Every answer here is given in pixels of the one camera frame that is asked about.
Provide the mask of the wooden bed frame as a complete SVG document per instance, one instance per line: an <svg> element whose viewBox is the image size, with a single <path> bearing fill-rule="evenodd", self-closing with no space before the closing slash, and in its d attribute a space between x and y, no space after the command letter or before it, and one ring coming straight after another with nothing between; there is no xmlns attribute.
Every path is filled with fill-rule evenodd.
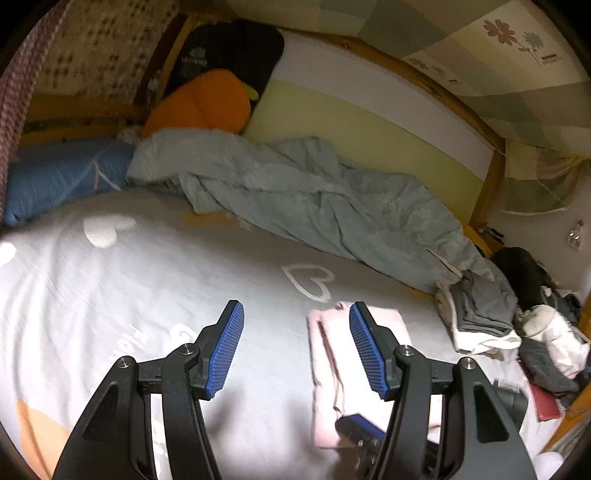
<svg viewBox="0 0 591 480"><path fill-rule="evenodd" d="M529 1L466 2L422 41L423 10L377 1L376 33L266 2L221 12L75 6L45 64L8 175L1 239L1 421L53 474L122 356L162 358L231 299L245 330L204 404L221 465L331 467L315 398L380 426L388 407L349 336L315 311L366 302L430 357L460 356L433 299L462 272L500 278L464 232L494 157L527 223L590 161L590 80Z"/></svg>

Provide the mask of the red notebook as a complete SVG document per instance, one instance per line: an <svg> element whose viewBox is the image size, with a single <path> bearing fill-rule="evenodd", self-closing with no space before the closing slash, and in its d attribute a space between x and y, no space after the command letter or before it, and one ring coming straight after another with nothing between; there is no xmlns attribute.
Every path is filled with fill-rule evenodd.
<svg viewBox="0 0 591 480"><path fill-rule="evenodd" d="M529 383L538 420L546 422L559 419L562 416L560 402L553 392L539 384L539 382L543 384L552 382L555 374L561 376L559 370L552 363L532 370L523 358L519 361Z"/></svg>

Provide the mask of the pink printed t-shirt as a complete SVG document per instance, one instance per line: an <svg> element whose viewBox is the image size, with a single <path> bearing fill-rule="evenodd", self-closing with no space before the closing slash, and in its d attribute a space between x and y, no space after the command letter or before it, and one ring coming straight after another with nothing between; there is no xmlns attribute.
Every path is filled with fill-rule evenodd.
<svg viewBox="0 0 591 480"><path fill-rule="evenodd" d="M370 388L365 369L349 329L351 302L339 302L327 310L308 312L312 381L312 437L322 449L351 448L339 435L335 422L359 414L380 430L388 428L392 405Z"/></svg>

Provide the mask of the folded dark grey garment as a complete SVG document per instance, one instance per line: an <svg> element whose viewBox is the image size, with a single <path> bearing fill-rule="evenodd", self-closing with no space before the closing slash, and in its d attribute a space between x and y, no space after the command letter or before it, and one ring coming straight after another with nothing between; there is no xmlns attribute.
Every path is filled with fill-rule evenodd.
<svg viewBox="0 0 591 480"><path fill-rule="evenodd" d="M502 289L471 271L450 287L457 312L457 326L462 332L504 337L513 330L517 298L511 288Z"/></svg>

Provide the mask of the grey-green crumpled blanket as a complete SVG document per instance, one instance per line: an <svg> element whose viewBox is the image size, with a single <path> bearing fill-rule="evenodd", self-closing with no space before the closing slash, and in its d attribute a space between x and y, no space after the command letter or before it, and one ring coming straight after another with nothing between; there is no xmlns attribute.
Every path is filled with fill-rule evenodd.
<svg viewBox="0 0 591 480"><path fill-rule="evenodd" d="M424 292L465 271L494 277L460 222L415 177L356 166L318 137L252 143L216 130L165 129L137 146L127 179Z"/></svg>

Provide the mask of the orange plush pillow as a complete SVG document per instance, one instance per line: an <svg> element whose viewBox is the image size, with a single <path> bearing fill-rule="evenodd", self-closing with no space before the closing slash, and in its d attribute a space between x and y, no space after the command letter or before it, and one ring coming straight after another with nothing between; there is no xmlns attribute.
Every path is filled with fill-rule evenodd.
<svg viewBox="0 0 591 480"><path fill-rule="evenodd" d="M229 70L214 69L182 85L150 113L140 138L163 129L221 130L242 133L259 93Z"/></svg>

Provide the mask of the green and white mattress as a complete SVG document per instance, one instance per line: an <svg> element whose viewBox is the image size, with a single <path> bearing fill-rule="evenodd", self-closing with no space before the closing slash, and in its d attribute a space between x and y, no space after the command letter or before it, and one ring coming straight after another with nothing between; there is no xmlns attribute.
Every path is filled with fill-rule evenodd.
<svg viewBox="0 0 591 480"><path fill-rule="evenodd" d="M462 223L470 221L493 158L481 135L381 66L304 35L283 38L245 138L327 140L360 166L415 176Z"/></svg>

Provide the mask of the grey printed bed sheet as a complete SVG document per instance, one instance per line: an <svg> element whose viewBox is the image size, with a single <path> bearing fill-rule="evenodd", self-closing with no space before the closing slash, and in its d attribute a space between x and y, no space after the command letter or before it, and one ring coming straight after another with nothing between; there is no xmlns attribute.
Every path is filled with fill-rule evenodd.
<svg viewBox="0 0 591 480"><path fill-rule="evenodd" d="M245 330L202 404L228 479L351 479L351 453L311 437L308 312L362 300L402 315L427 357L458 354L430 295L362 263L236 221L181 196L111 192L1 236L1 421L32 470L52 476L113 363L195 340L229 300Z"/></svg>

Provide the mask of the checkered floral curtain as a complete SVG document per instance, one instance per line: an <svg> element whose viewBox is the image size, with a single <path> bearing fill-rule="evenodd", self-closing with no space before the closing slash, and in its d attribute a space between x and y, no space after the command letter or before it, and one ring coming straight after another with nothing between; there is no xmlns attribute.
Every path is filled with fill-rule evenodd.
<svg viewBox="0 0 591 480"><path fill-rule="evenodd" d="M233 1L240 17L359 39L470 107L506 146L505 209L566 209L590 166L590 73L531 1Z"/></svg>

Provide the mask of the blue pillow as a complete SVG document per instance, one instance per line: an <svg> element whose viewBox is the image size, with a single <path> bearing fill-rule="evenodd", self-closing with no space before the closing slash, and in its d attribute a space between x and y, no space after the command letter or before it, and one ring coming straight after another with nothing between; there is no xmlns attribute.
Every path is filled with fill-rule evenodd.
<svg viewBox="0 0 591 480"><path fill-rule="evenodd" d="M8 170L3 223L14 227L62 205L126 186L135 146L114 138L23 148Z"/></svg>

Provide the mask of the wall power socket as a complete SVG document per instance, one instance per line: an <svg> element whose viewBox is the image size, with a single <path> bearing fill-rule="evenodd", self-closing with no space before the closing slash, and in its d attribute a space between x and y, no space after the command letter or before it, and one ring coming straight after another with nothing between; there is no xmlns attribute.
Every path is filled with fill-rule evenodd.
<svg viewBox="0 0 591 480"><path fill-rule="evenodd" d="M583 229L584 229L584 221L582 219L578 219L573 226L573 228L569 231L567 236L567 244L575 249L580 250L582 243L583 243Z"/></svg>

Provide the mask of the white plush toy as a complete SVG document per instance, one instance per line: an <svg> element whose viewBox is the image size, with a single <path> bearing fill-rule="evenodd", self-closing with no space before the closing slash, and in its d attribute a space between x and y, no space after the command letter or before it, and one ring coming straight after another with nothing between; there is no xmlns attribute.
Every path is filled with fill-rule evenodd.
<svg viewBox="0 0 591 480"><path fill-rule="evenodd" d="M585 369L590 340L557 309L538 305L522 312L518 328L526 338L546 347L554 366L567 378L574 379Z"/></svg>

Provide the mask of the folded white garment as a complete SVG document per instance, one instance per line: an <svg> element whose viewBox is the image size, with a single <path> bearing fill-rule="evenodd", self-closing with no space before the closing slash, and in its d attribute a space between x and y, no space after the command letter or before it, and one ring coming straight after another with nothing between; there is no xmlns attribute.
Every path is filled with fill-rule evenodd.
<svg viewBox="0 0 591 480"><path fill-rule="evenodd" d="M464 292L454 294L451 285L438 286L435 305L459 353L498 357L517 350L522 344L512 321L495 328L490 318L478 317L470 309Z"/></svg>

